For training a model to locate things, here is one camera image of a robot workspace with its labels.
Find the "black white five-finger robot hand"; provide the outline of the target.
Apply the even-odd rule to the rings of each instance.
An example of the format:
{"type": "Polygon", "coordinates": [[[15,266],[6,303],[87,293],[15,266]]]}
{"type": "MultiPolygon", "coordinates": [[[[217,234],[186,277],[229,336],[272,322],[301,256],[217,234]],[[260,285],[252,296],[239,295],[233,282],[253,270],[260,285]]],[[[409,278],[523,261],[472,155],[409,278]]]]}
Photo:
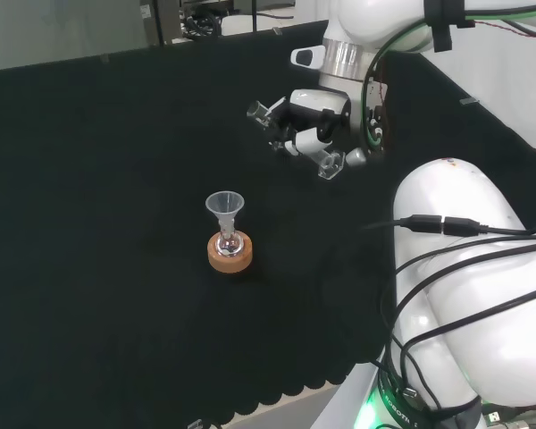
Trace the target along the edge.
{"type": "Polygon", "coordinates": [[[322,89],[296,89],[267,110],[264,132],[276,152],[305,157],[330,178],[344,166],[365,164],[373,153],[384,149],[384,96],[387,86],[368,84],[365,107],[357,107],[347,94],[322,89]],[[334,136],[358,131],[367,137],[360,147],[345,152],[333,146],[334,136]]]}

